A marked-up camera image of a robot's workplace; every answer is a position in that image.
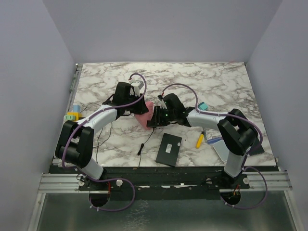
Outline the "pink power strip socket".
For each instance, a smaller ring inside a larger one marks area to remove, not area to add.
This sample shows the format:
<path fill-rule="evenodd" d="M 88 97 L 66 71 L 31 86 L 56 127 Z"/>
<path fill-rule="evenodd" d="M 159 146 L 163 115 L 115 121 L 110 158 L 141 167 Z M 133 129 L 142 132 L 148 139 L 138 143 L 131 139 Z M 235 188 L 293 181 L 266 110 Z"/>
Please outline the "pink power strip socket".
<path fill-rule="evenodd" d="M 148 109 L 148 112 L 142 115 L 137 115 L 135 114 L 134 117 L 136 120 L 140 123 L 140 125 L 145 129 L 145 130 L 150 130 L 151 128 L 147 127 L 147 122 L 150 121 L 153 117 L 154 114 L 154 103 L 151 101 L 146 102 L 146 106 Z"/>

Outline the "teal usb charger plug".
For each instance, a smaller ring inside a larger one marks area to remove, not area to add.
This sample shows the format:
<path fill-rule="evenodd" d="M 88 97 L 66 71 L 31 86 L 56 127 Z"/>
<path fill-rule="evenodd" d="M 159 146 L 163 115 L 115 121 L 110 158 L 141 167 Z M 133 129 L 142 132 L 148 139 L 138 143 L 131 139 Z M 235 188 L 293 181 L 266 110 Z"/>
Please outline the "teal usb charger plug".
<path fill-rule="evenodd" d="M 202 111 L 206 111 L 208 109 L 208 105 L 205 102 L 201 102 L 198 104 L 198 109 Z"/>

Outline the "black adapter with cord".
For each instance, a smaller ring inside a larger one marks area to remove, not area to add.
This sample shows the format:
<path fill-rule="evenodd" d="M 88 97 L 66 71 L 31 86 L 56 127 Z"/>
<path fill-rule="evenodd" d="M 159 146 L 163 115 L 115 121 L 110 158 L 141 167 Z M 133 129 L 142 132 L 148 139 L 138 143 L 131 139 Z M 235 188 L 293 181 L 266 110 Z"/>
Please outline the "black adapter with cord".
<path fill-rule="evenodd" d="M 145 144 L 149 141 L 149 139 L 150 139 L 151 136 L 153 135 L 154 131 L 155 131 L 155 128 L 153 128 L 153 130 L 152 130 L 151 134 L 149 135 L 149 137 L 147 138 L 147 140 L 146 140 L 145 142 L 143 142 L 143 143 L 141 144 L 141 146 L 140 146 L 140 149 L 139 149 L 139 151 L 138 151 L 138 153 L 137 153 L 137 155 L 140 157 L 140 158 L 139 158 L 139 162 L 138 162 L 138 167 L 140 167 L 140 164 L 141 164 L 142 150 L 143 150 Z"/>

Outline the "yellow plug adapter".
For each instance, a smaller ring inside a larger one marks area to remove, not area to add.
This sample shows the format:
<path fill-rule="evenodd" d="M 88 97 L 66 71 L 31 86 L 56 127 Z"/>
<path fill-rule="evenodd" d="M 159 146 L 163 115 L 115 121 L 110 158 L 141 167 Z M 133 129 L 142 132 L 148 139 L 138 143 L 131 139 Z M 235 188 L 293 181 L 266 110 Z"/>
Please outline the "yellow plug adapter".
<path fill-rule="evenodd" d="M 64 119 L 66 121 L 73 121 L 76 122 L 82 118 L 82 114 L 79 112 L 68 112 L 65 116 Z"/>

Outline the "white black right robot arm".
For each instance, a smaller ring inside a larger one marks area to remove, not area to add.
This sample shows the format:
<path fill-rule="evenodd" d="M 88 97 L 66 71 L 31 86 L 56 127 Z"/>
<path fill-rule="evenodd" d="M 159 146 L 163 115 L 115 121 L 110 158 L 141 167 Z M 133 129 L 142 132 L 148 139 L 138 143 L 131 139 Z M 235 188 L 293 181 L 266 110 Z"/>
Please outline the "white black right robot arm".
<path fill-rule="evenodd" d="M 186 127 L 202 127 L 220 132 L 226 148 L 228 159 L 221 176 L 221 183 L 232 188 L 239 181 L 245 155 L 252 150 L 253 143 L 260 138 L 260 129 L 249 121 L 238 109 L 226 113 L 215 113 L 195 107 L 185 107 L 174 93 L 160 97 L 161 105 L 155 106 L 152 118 L 146 122 L 150 128 L 165 127 L 175 122 Z"/>

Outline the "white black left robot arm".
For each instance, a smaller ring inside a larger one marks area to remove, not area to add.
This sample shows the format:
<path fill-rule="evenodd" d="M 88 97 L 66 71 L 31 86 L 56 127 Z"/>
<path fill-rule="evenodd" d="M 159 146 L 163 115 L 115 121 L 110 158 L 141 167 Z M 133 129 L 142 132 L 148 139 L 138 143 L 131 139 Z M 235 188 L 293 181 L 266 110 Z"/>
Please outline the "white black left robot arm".
<path fill-rule="evenodd" d="M 98 110 L 81 120 L 63 124 L 55 156 L 62 159 L 63 166 L 73 164 L 89 176 L 90 185 L 96 190 L 105 187 L 106 177 L 104 168 L 92 158 L 94 135 L 126 111 L 137 115 L 149 112 L 141 89 L 146 89 L 142 81 L 119 82 L 115 93 Z"/>

